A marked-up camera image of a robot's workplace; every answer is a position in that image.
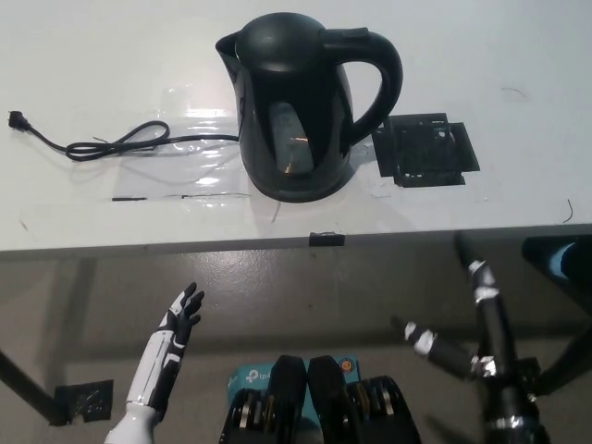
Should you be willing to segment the white and black left hand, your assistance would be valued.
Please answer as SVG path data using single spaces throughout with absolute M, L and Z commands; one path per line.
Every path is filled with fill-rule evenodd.
M 166 414 L 191 331 L 201 320 L 198 312 L 203 298 L 204 292 L 192 282 L 171 303 L 149 338 L 130 385 L 127 402 L 154 409 L 160 420 Z

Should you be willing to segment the black right hand silver tape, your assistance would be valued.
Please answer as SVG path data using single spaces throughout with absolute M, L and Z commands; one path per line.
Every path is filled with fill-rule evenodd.
M 457 232 L 454 249 L 473 297 L 479 348 L 472 353 L 414 321 L 391 317 L 391 324 L 414 352 L 460 380 L 476 380 L 485 391 L 483 418 L 492 429 L 525 427 L 538 421 L 520 375 L 514 335 L 500 286 L 487 260 Z

